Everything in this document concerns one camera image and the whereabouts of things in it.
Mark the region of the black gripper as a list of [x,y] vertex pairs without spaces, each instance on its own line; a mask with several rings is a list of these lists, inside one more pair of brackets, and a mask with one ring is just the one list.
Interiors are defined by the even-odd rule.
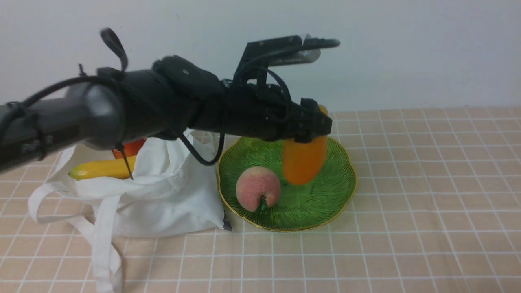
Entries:
[[195,116],[195,129],[225,135],[276,141],[294,138],[310,143],[331,133],[333,120],[316,100],[301,98],[298,106],[280,93],[251,86],[225,89],[203,102]]

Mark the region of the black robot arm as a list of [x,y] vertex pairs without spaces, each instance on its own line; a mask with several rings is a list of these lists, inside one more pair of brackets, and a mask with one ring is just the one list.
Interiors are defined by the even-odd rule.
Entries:
[[41,161],[76,143],[98,151],[142,138],[180,139],[203,165],[214,165],[188,141],[185,131],[218,132],[268,142],[309,143],[331,133],[332,120],[316,101],[290,100],[277,85],[220,80],[180,56],[151,69],[122,72],[99,68],[51,85],[21,102],[1,105],[1,172]]

